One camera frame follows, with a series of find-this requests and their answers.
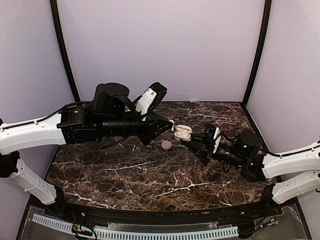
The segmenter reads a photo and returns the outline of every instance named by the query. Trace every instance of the marble tabletop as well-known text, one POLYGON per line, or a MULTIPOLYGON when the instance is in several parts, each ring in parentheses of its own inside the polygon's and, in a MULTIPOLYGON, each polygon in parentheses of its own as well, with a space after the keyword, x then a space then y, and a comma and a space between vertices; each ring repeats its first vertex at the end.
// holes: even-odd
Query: marble tabletop
MULTIPOLYGON (((230 137, 252 129, 239 103, 162 102, 156 112, 195 133, 206 123, 230 137)), ((137 137, 105 149, 100 144, 60 146, 46 180, 63 189, 67 202, 120 210, 200 210, 256 202, 264 187, 276 182, 248 182, 240 170, 224 173, 214 160, 203 166, 171 130, 147 146, 137 137), (164 140, 172 149, 162 150, 164 140)))

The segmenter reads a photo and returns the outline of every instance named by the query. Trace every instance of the white wall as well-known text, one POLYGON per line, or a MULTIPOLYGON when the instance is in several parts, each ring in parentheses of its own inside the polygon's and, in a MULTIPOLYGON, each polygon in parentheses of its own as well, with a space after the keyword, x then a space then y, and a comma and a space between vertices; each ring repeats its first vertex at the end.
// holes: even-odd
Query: white wall
MULTIPOLYGON (((274 152, 319 140, 319 13, 317 0, 272 2, 261 63, 247 107, 274 152)), ((298 198, 315 240, 320 239, 319 197, 312 191, 298 198)))
MULTIPOLYGON (((14 123, 46 116, 73 102, 54 30, 50 1, 0 0, 0 118, 14 123)), ((40 176, 56 146, 21 150, 40 176)), ((0 238, 14 240, 29 194, 0 178, 0 238)))
POLYGON ((257 47, 263 0, 59 0, 82 100, 99 83, 131 97, 153 82, 166 101, 241 101, 257 47))

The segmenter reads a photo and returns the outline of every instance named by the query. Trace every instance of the brown marble surface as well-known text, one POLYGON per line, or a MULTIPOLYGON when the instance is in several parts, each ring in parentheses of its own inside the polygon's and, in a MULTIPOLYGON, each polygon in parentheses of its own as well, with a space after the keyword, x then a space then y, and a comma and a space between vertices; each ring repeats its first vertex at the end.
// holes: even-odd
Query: brown marble surface
MULTIPOLYGON (((162 102, 156 111, 195 133, 206 122, 216 123, 230 137, 251 128, 238 103, 162 102)), ((63 189, 67 202, 121 210, 199 210, 256 202, 263 188, 276 182, 248 182, 240 170, 224 173, 214 160, 203 166, 171 130, 148 146, 137 137, 106 149, 99 144, 59 148, 47 181, 63 189), (171 150, 162 150, 164 140, 172 142, 171 150)))

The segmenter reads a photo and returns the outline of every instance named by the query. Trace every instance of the white vent grille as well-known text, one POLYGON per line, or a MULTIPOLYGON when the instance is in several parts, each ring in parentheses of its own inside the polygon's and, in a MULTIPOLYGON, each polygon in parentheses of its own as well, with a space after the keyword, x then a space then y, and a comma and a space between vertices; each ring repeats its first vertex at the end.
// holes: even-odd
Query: white vent grille
MULTIPOLYGON (((71 231, 73 224, 70 222, 52 219, 39 214, 34 214, 32 221, 66 234, 73 234, 71 231)), ((206 231, 178 233, 114 231, 95 226, 94 231, 100 240, 218 240, 236 237, 239 235, 237 226, 206 231)))

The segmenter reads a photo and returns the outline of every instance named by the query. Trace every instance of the pink round object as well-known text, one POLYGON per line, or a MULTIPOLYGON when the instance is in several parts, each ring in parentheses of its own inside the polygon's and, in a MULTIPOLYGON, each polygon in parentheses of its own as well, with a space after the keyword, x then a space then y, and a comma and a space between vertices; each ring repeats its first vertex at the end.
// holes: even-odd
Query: pink round object
POLYGON ((163 141, 161 147, 163 150, 169 150, 172 148, 172 143, 170 141, 163 141))

